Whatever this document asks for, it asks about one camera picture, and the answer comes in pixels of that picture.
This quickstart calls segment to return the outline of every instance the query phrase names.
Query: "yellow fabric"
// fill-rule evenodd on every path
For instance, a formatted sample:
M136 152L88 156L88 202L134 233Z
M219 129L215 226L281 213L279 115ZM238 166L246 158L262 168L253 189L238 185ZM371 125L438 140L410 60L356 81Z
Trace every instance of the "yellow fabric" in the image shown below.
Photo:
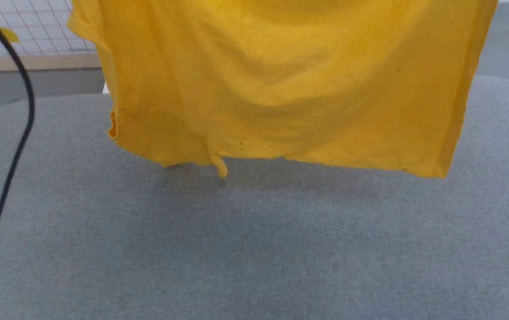
M73 0L110 137L165 166L224 156L445 177L497 0Z

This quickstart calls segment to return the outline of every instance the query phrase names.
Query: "gray ironing board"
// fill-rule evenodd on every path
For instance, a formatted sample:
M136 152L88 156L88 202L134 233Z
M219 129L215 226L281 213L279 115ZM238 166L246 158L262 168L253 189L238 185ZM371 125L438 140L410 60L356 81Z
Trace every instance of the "gray ironing board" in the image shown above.
M0 319L509 319L509 81L475 80L445 181L228 160L220 182L120 150L111 104L39 99ZM0 189L26 113L0 108Z

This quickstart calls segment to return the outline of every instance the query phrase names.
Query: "gray fabric surface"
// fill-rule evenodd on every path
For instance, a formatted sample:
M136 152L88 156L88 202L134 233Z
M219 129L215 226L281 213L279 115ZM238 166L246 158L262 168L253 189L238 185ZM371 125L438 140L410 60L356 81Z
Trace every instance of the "gray fabric surface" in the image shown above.
M117 148L110 105L39 99L0 320L509 319L509 81L474 82L445 181L228 160L220 182ZM0 189L26 109L0 108Z

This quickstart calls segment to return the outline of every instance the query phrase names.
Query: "black wire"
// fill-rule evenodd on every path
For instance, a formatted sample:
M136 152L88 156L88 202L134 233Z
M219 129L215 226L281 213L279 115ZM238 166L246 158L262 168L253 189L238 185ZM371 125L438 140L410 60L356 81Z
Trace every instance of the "black wire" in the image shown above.
M29 100L29 116L27 118L27 125L25 126L25 130L23 131L23 135L21 136L21 140L17 146L17 150L15 150L15 155L13 157L13 161L11 161L10 169L7 173L7 178L4 184L4 189L2 191L2 195L0 197L0 218L2 212L4 211L4 205L7 199L7 194L9 192L9 188L11 186L11 180L15 175L15 169L17 168L17 164L19 162L19 158L21 157L21 153L23 152L23 148L25 147L25 142L27 142L27 138L29 137L29 133L31 133L31 129L33 128L33 122L35 121L35 96L33 95L33 85L31 84L31 79L29 79L29 74L25 69L21 59L19 59L19 55L15 52L11 43L4 36L2 31L0 30L0 41L4 45L7 52L10 54L11 59L13 59L15 65L17 65L17 69L23 77L23 82L25 82L25 89L27 89L27 99Z

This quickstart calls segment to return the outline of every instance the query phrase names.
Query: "yellow cloth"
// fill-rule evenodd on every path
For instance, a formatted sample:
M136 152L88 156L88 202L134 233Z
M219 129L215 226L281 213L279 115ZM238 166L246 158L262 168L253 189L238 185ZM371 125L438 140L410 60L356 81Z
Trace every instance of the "yellow cloth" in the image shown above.
M222 157L444 178L497 0L73 0L110 137L165 166Z

